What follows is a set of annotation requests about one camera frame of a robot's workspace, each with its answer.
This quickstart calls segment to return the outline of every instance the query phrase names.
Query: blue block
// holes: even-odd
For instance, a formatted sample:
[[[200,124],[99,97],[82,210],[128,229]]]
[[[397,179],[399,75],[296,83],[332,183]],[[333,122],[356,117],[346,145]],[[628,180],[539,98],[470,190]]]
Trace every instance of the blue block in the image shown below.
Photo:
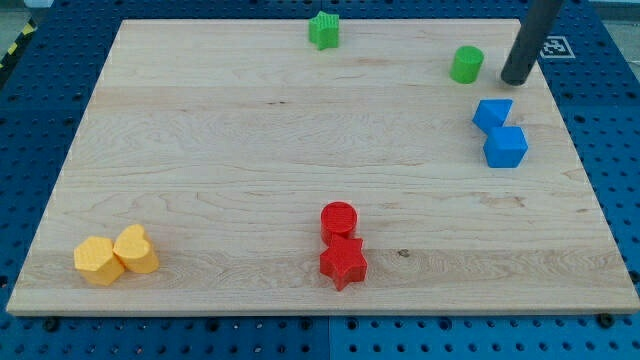
[[[484,143],[487,164],[492,168],[515,168],[529,146],[519,126],[494,127]]]
[[[491,128],[504,125],[512,105],[511,99],[480,100],[476,114],[473,116],[473,123],[488,135]]]

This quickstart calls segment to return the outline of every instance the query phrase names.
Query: red star block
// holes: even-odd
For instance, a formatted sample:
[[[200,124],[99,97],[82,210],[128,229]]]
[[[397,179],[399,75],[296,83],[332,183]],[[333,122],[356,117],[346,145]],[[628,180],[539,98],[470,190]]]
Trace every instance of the red star block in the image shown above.
[[[364,281],[367,260],[362,255],[362,239],[331,238],[331,246],[320,255],[320,273],[333,279],[338,291],[350,282]]]
[[[350,239],[356,232],[358,214],[353,206],[336,201],[322,209],[320,214],[322,241],[331,245],[331,236],[336,234]]]

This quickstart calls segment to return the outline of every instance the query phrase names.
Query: green star block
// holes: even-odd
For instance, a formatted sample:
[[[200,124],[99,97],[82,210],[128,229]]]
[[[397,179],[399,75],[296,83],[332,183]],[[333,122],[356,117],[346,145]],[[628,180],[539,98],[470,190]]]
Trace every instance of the green star block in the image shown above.
[[[309,41],[318,45],[318,50],[338,47],[339,32],[337,14],[320,11],[316,17],[309,19]]]

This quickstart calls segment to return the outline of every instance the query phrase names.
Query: wood grain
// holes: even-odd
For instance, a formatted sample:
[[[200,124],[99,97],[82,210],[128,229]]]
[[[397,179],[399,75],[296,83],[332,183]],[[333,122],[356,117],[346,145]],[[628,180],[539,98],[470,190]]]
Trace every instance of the wood grain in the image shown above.
[[[534,68],[498,81],[514,20],[124,21],[38,228],[16,315],[634,312],[627,270]],[[472,85],[458,46],[485,53]],[[478,101],[508,97],[529,153],[486,166]],[[319,215],[359,212],[369,272],[318,272]],[[142,223],[161,267],[108,288],[73,271],[89,235]]]

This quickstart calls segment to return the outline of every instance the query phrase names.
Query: plastic block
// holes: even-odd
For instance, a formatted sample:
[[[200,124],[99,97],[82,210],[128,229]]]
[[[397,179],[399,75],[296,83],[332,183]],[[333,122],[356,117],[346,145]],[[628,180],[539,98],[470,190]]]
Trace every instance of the plastic block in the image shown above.
[[[485,99],[480,100],[476,114],[473,116],[473,123],[476,124],[485,134],[494,127],[501,127],[509,117],[513,100],[511,99]]]
[[[350,239],[355,235],[358,213],[353,206],[337,201],[322,209],[320,214],[322,241],[331,245],[333,235]]]
[[[73,250],[76,269],[90,283],[108,286],[124,272],[124,266],[113,255],[113,241],[91,236]]]
[[[340,16],[320,11],[309,20],[309,41],[318,46],[318,50],[337,48],[340,44]]]
[[[136,273],[148,274],[160,266],[153,243],[140,224],[124,229],[116,239],[113,252],[127,269]]]
[[[476,81],[480,67],[484,61],[482,51],[474,46],[462,46],[456,50],[449,76],[461,84]]]
[[[333,235],[331,246],[320,255],[320,273],[331,277],[338,291],[351,282],[364,281],[367,260],[362,255],[362,239]]]
[[[492,128],[484,143],[487,164],[492,168],[515,168],[529,146],[524,132],[518,126]]]

